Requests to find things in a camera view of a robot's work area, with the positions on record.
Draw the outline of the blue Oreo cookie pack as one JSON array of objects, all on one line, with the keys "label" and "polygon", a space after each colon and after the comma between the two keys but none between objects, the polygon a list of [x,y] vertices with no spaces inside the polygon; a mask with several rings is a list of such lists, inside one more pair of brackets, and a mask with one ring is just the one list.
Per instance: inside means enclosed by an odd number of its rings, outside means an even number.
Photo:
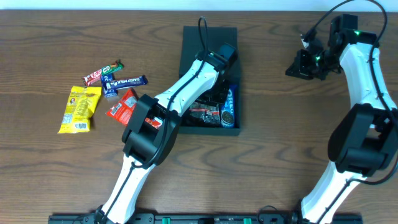
[{"label": "blue Oreo cookie pack", "polygon": [[225,103],[221,107],[220,119],[221,127],[231,129],[235,124],[235,90],[237,85],[231,84],[228,88],[228,94]]}]

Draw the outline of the black snack packet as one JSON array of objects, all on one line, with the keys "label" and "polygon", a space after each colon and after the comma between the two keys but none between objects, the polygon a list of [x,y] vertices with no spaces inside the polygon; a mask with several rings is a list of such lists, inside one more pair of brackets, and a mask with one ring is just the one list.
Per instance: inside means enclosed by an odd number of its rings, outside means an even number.
[{"label": "black snack packet", "polygon": [[194,102],[189,107],[188,120],[195,126],[219,128],[221,126],[220,109],[218,106]]}]

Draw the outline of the dark green hinged gift box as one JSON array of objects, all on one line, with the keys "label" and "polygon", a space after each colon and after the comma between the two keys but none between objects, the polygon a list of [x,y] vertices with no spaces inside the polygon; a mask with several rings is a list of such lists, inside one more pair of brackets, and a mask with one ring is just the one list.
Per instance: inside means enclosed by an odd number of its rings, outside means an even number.
[{"label": "dark green hinged gift box", "polygon": [[[238,30],[235,27],[209,27],[209,49],[217,51],[223,44],[227,43],[234,48],[238,47]],[[195,55],[202,49],[198,28],[185,26],[183,28],[182,53],[180,57],[180,67],[178,76],[182,77],[192,66]],[[202,134],[211,136],[237,136],[241,132],[241,61],[237,60],[230,68],[227,81],[231,85],[236,85],[234,91],[234,128],[205,128],[198,126],[186,126],[182,124],[179,129],[180,134]]]}]

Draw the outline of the red snack packet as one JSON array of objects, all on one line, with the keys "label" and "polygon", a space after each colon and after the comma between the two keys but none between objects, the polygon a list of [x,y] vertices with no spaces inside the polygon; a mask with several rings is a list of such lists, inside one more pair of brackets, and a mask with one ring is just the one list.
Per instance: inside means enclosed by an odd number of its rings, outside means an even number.
[{"label": "red snack packet", "polygon": [[138,99],[136,92],[133,89],[128,89],[124,96],[106,112],[106,115],[126,126],[131,119]]}]

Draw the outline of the purple Dairy Milk bar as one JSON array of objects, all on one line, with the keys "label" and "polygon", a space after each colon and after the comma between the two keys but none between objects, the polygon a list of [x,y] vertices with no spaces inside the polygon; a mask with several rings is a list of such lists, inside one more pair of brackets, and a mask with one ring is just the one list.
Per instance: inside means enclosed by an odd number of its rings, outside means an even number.
[{"label": "purple Dairy Milk bar", "polygon": [[148,80],[145,75],[136,78],[125,78],[120,80],[113,80],[110,82],[111,88],[114,90],[120,90],[125,88],[131,88],[135,86],[146,85]]}]

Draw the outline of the red KitKat bar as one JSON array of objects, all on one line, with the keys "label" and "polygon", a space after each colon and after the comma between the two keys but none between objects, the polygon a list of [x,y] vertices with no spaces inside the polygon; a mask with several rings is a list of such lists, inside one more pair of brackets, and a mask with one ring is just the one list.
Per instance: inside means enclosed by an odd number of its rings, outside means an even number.
[{"label": "red KitKat bar", "polygon": [[93,73],[84,76],[83,79],[83,83],[86,86],[91,86],[92,84],[94,84],[95,82],[101,80],[102,76],[104,75],[108,75],[110,73],[114,73],[117,72],[119,70],[122,70],[124,68],[124,65],[121,63],[120,60],[115,61],[112,64],[109,64],[97,71],[94,71]]}]

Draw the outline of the yellow snack packet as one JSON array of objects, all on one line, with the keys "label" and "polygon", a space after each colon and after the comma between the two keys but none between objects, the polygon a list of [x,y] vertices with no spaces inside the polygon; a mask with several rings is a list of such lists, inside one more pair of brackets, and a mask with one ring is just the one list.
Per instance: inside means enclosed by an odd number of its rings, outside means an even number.
[{"label": "yellow snack packet", "polygon": [[100,87],[73,86],[67,101],[59,134],[86,133],[101,97]]}]

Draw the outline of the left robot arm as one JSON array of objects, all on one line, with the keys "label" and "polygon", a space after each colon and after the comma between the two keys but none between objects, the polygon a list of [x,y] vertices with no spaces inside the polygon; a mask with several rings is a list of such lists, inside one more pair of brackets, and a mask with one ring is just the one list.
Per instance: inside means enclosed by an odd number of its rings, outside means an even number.
[{"label": "left robot arm", "polygon": [[168,90],[136,103],[123,135],[123,166],[108,201],[94,214],[95,223],[126,223],[151,170],[170,153],[182,116],[236,61],[235,50],[202,51],[185,75]]}]

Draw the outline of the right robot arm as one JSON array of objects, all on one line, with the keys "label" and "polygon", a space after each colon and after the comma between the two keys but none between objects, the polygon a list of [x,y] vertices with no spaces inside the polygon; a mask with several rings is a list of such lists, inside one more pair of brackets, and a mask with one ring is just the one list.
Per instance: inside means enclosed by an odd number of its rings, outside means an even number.
[{"label": "right robot arm", "polygon": [[304,48],[285,74],[324,80],[344,72],[351,108],[329,138],[326,170],[290,223],[332,223],[354,188],[370,184],[368,177],[385,169],[397,151],[397,106],[381,72],[377,35],[359,30],[357,16],[349,14],[332,20],[327,49],[316,33],[311,28],[301,36]]}]

